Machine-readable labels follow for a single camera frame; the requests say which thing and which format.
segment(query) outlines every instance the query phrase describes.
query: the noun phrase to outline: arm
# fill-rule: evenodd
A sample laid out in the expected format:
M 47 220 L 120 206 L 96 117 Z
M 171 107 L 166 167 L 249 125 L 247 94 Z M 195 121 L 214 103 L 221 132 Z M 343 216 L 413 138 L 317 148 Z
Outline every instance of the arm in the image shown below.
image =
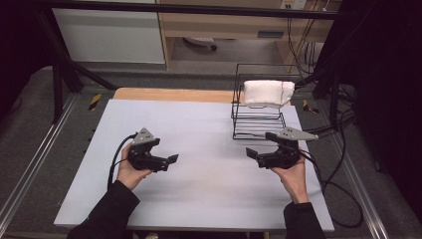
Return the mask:
M 129 149 L 130 144 L 121 151 L 121 158 L 127 158 Z M 71 230 L 68 238 L 121 238 L 130 214 L 139 203 L 139 199 L 131 191 L 150 173 L 150 170 L 134 169 L 127 160 L 122 161 L 118 167 L 117 181 L 88 218 Z
M 282 180 L 293 202 L 286 206 L 284 214 L 287 239 L 325 238 L 307 193 L 305 158 L 291 168 L 272 168 Z

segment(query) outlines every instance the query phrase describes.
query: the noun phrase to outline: black sleeve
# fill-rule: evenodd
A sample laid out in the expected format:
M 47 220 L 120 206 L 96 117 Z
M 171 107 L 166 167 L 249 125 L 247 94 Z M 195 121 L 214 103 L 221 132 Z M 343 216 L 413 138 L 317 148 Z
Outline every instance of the black sleeve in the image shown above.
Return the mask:
M 120 181 L 116 181 L 88 218 L 70 231 L 68 239 L 120 238 L 138 203 L 139 199 Z
M 287 228 L 286 239 L 320 239 L 325 238 L 317 220 L 313 205 L 308 203 L 294 204 L 285 208 Z

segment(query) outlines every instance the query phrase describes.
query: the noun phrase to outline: floor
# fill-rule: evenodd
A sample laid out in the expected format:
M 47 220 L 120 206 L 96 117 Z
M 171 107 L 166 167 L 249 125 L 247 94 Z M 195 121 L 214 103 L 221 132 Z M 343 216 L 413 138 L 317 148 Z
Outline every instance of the floor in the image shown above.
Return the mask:
M 238 63 L 280 64 L 282 60 L 271 41 L 217 40 L 218 50 L 193 46 L 178 39 L 176 41 L 173 65 L 170 70 L 159 67 L 122 71 L 119 67 L 96 69 L 99 75 L 110 82 L 125 87 L 184 88 L 184 89 L 233 89 L 233 76 Z M 250 71 L 269 71 L 254 69 Z M 31 163 L 39 145 L 52 126 L 53 94 L 51 72 L 35 74 L 21 94 L 22 106 L 0 122 L 0 150 L 2 163 L 0 170 L 0 205 L 6 205 L 9 195 L 18 184 L 22 174 Z M 100 89 L 90 80 L 80 95 L 75 97 L 75 106 L 70 112 L 52 148 L 46 153 L 38 173 L 31 178 L 30 187 L 16 208 L 13 218 L 8 221 L 3 238 L 64 238 L 67 229 L 53 225 L 60 209 L 60 202 L 66 196 L 73 177 L 78 170 L 90 138 L 112 92 Z M 303 128 L 326 125 L 322 114 L 303 110 L 303 99 L 309 106 L 320 109 L 326 101 L 314 101 L 310 95 L 313 85 L 302 89 L 292 104 L 297 107 Z M 96 93 L 102 99 L 91 112 L 88 107 Z M 368 191 L 376 211 L 385 226 L 388 238 L 422 238 L 422 227 L 395 187 L 388 174 L 374 170 L 374 161 L 366 147 L 358 125 L 345 129 L 347 153 Z M 338 161 L 335 140 L 327 136 L 309 143 L 310 151 L 318 158 L 322 177 L 327 176 Z M 346 173 L 341 169 L 334 178 L 348 191 L 352 191 Z M 331 216 L 342 222 L 353 223 L 358 211 L 349 197 L 335 188 L 328 189 L 326 200 Z M 330 238 L 372 238 L 370 227 L 363 223 L 348 229 L 335 225 L 335 232 L 327 233 Z M 284 232 L 271 233 L 271 238 L 284 238 Z

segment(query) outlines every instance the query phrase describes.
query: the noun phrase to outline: white towel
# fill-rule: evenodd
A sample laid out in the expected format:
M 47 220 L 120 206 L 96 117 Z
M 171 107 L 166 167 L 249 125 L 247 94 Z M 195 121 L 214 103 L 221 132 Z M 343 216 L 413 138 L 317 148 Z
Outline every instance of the white towel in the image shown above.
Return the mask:
M 293 95 L 295 84 L 273 80 L 245 82 L 245 105 L 250 108 L 269 107 L 279 109 Z

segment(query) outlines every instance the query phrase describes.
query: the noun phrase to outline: wire rack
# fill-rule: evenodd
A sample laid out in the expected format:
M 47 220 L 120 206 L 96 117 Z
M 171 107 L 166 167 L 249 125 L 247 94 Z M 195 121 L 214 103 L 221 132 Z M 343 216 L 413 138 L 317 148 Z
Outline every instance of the wire rack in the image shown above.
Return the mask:
M 245 97 L 244 83 L 252 80 L 275 80 L 293 82 L 297 85 L 305 84 L 304 78 L 296 65 L 238 64 L 231 112 L 233 139 L 265 139 L 267 131 L 280 132 L 286 127 L 280 109 L 250 108 L 242 103 Z

